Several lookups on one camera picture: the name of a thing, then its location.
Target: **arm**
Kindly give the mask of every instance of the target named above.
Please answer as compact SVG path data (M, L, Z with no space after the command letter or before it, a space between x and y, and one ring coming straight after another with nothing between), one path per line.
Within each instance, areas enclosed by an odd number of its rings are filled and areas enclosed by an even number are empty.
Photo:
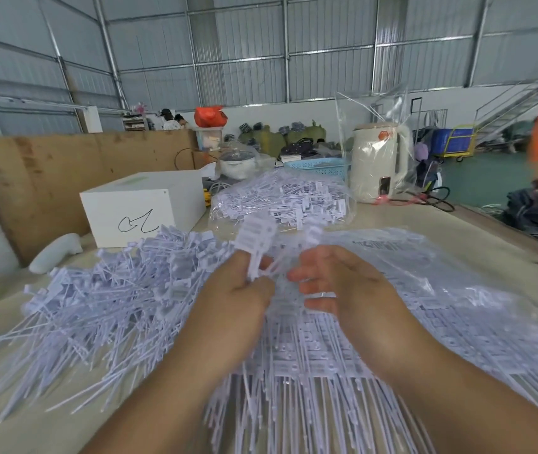
M266 277L247 284L249 263L236 251L215 270L173 348L81 454L183 452L208 398L260 336L274 285Z
M538 408L443 347L369 263L337 246L288 273L310 309L334 314L364 362L403 397L440 452L538 452Z

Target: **hand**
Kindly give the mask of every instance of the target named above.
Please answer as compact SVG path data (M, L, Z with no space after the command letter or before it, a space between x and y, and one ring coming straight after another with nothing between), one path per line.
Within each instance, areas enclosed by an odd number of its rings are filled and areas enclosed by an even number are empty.
M305 306L334 314L364 362L383 379L397 372L419 340L432 339L393 285L355 253L321 245L302 252L299 260L301 265L288 272L288 279L299 283L301 293L336 294L308 298Z
M264 269L271 259L265 257ZM275 291L267 277L246 281L250 254L237 250L204 284L172 353L191 356L199 372L217 383L254 349Z

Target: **red plastic bag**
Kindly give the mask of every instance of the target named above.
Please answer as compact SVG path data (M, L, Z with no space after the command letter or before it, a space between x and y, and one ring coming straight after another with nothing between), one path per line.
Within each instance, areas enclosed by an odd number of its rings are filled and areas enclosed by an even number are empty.
M227 115L217 106L198 106L193 114L197 127L224 127L227 124Z

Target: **white kettle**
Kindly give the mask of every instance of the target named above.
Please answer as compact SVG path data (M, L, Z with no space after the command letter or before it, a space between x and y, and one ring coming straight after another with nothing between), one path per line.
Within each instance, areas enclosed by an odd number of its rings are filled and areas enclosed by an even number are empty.
M359 202L392 197L403 185L412 155L412 134L387 121L363 124L353 131L349 187Z

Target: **table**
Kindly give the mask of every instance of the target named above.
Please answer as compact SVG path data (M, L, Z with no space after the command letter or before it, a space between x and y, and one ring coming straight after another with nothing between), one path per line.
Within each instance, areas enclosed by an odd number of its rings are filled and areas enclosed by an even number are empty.
M468 264L474 270L505 283L524 295L538 307L538 242L531 237L506 228L501 223L459 207L455 213L444 213L430 206L371 206L359 205L349 229L384 228L396 226L427 236L442 249ZM194 230L205 230L204 216ZM91 267L96 261L95 245L91 236L83 238L85 251L70 257L65 264ZM45 286L49 277L33 276L26 270L12 274L6 279L6 295L0 300L0 333L13 327L21 319L20 306L28 299L22 293L23 283L35 288ZM0 360L9 350L0 351ZM24 405L0 424L0 454L73 454L83 447L97 428L115 410L99 412L104 403L97 399L76 415L61 408L45 413L45 408L71 395L78 389L93 383L102 373L93 370L86 378L76 382L62 382L48 397L39 399L28 407ZM0 410L10 395L0 396ZM204 446L193 448L195 452L208 452Z

